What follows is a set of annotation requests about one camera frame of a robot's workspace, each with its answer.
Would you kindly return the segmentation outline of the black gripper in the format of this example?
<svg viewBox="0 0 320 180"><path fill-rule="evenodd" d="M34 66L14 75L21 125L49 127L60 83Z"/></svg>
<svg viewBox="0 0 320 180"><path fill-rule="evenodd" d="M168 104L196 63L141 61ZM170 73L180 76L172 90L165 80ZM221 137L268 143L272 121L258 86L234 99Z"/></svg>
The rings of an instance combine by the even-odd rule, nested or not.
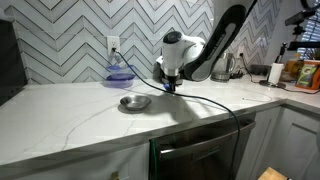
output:
<svg viewBox="0 0 320 180"><path fill-rule="evenodd" d="M174 84L180 86L183 84L183 78L180 73L175 75L167 75L164 71L161 71L161 82L164 84Z"/></svg>

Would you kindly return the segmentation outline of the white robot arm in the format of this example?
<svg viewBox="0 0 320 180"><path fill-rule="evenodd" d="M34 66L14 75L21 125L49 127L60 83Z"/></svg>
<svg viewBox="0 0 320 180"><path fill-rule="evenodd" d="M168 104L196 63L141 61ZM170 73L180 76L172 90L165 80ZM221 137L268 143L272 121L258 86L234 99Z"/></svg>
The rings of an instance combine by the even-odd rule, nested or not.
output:
<svg viewBox="0 0 320 180"><path fill-rule="evenodd" d="M171 91L180 78L206 80L217 60L239 33L257 0L214 0L214 20L209 38L172 31L163 37L164 79Z"/></svg>

